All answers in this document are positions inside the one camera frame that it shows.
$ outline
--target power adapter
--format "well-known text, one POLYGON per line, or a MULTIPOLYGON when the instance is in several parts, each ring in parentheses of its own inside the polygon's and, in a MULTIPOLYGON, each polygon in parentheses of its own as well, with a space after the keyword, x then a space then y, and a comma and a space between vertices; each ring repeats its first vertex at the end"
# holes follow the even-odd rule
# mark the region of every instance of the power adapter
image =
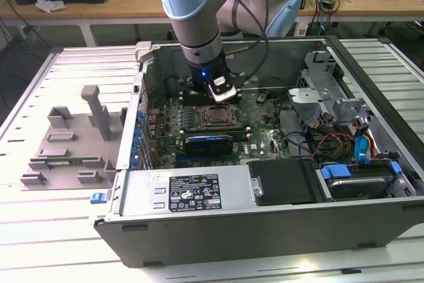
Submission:
POLYGON ((324 9, 331 10, 334 8, 336 2, 334 0, 321 0, 324 9))

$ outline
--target slatted metal table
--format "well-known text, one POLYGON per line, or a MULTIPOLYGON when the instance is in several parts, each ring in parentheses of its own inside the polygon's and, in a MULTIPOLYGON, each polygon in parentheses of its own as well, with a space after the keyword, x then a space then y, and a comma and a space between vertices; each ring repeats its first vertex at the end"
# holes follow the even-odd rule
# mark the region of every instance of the slatted metal table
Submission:
MULTIPOLYGON (((377 40, 343 44, 423 138, 421 73, 391 45, 377 40)), ((424 224, 381 249, 131 269, 90 224, 104 209, 89 203, 95 190, 22 192, 19 177, 49 126, 51 106, 88 113, 79 94, 83 85, 97 84, 100 101, 110 112, 119 111, 129 101, 137 70, 133 46, 53 53, 1 127, 0 282, 424 282, 424 224)))

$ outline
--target red wire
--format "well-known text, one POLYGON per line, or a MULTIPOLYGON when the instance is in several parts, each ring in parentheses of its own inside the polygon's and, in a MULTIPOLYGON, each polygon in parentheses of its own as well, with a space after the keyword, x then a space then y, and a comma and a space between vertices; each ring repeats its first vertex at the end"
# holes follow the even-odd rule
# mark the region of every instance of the red wire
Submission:
MULTIPOLYGON (((324 136, 324 138, 323 139, 321 139, 321 141, 319 142, 319 144, 318 144, 318 146, 317 146, 317 149, 319 148, 319 145, 321 145, 324 141, 325 141, 325 139, 327 139, 328 137, 330 137, 330 136, 334 136, 334 135, 342 135, 342 136, 345 136, 345 137, 348 137, 351 141, 355 141, 354 139, 353 139, 353 137, 351 137, 349 134, 344 134, 344 133, 329 133, 329 134, 327 134, 327 135, 325 135, 324 136)), ((313 159, 314 157, 315 157, 315 155, 316 155, 317 153, 316 152, 314 152, 313 154, 312 154, 312 156, 311 156, 311 159, 313 159)))

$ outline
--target blue tab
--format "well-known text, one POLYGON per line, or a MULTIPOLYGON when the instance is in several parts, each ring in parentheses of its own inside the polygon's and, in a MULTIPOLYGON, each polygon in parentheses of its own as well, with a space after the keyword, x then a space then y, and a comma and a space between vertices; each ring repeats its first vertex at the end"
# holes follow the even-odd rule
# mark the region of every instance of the blue tab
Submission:
POLYGON ((402 173, 402 168, 398 162, 392 162, 392 169, 396 176, 399 176, 402 173))
POLYGON ((366 157, 368 149, 368 139, 364 135, 359 135, 355 140, 355 158, 369 164, 370 160, 366 157))
POLYGON ((107 203, 106 193, 104 192, 95 192, 91 195, 90 203, 92 205, 97 205, 98 203, 107 203))
POLYGON ((330 178, 348 178, 351 176, 349 169, 344 164, 326 165, 321 169, 325 180, 330 178))
POLYGON ((133 155, 133 156, 138 155, 138 149, 137 149, 137 147, 132 147, 131 148, 131 155, 133 155))
POLYGON ((131 164, 131 165, 138 165, 138 160, 137 160, 137 159, 135 159, 134 157, 131 157, 131 158, 130 158, 130 164, 131 164))
POLYGON ((137 136, 135 136, 132 139, 132 143, 135 144, 136 146, 138 146, 138 145, 140 145, 140 139, 137 136))
POLYGON ((138 129, 137 127, 134 129, 134 135, 141 137, 141 129, 138 129))

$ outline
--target white paper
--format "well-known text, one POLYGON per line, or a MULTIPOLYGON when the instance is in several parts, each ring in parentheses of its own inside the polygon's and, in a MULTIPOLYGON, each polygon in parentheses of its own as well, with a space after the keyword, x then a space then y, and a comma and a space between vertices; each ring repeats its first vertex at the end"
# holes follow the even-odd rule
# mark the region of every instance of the white paper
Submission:
POLYGON ((49 0, 37 0, 35 7, 51 13, 52 11, 66 9, 65 3, 63 1, 49 1, 49 0))

